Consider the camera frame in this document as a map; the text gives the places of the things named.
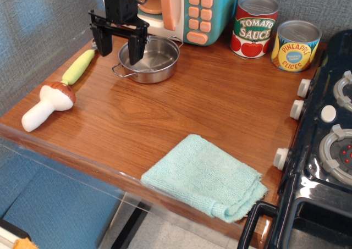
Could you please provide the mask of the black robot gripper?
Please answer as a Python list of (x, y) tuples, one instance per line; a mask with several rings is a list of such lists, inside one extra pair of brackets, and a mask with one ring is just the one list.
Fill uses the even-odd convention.
[(112, 52), (112, 35), (128, 37), (129, 63), (144, 56), (149, 24), (138, 18), (139, 0), (103, 0), (104, 10), (90, 10), (90, 28), (101, 56)]

